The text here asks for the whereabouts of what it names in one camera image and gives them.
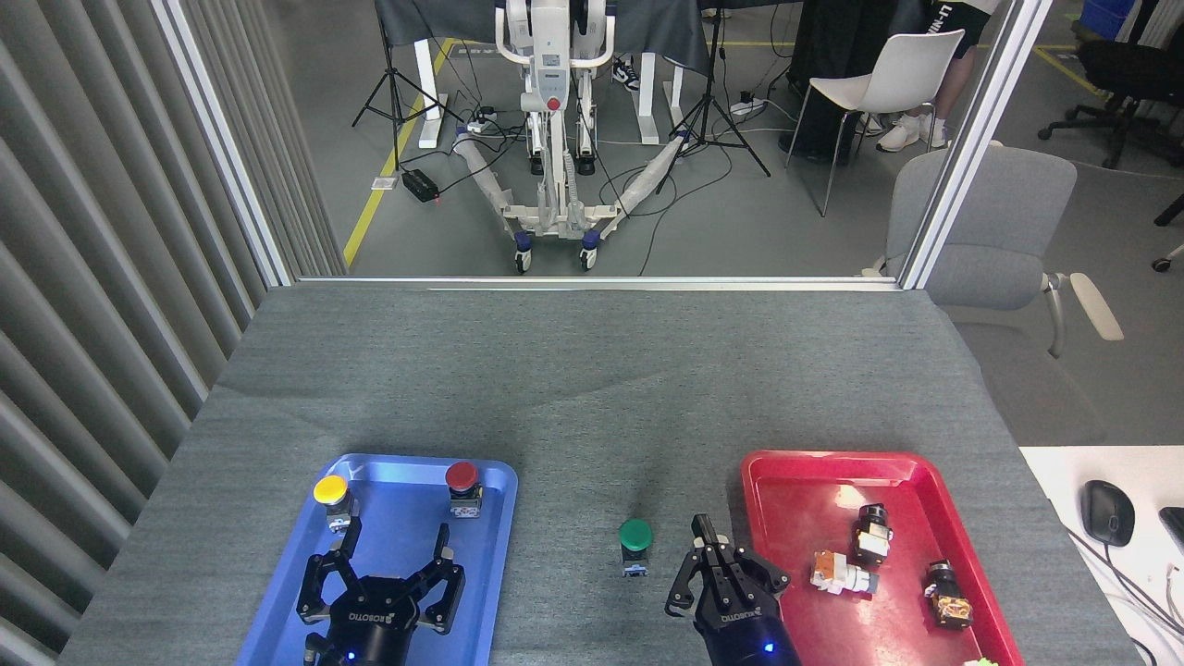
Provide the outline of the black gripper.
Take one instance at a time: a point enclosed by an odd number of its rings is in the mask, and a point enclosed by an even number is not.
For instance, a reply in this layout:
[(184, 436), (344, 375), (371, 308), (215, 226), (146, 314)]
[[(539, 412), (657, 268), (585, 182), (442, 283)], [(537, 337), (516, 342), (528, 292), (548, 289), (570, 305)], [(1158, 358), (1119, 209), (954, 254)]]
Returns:
[(690, 583), (704, 556), (708, 572), (694, 626), (713, 665), (799, 665), (779, 606), (779, 595), (790, 585), (789, 574), (749, 549), (732, 547), (707, 514), (693, 517), (691, 534), (691, 549), (665, 598), (665, 614), (689, 611), (694, 606)]
[[(358, 578), (350, 557), (361, 534), (361, 519), (350, 520), (337, 547), (307, 561), (296, 611), (304, 623), (330, 619), (329, 654), (342, 665), (403, 665), (417, 625), (439, 634), (451, 632), (461, 606), (465, 572), (449, 547), (450, 527), (440, 524), (432, 561), (406, 579), (365, 576)], [(337, 574), (346, 593), (324, 603), (323, 585)], [(440, 598), (420, 610), (419, 603), (444, 585)]]

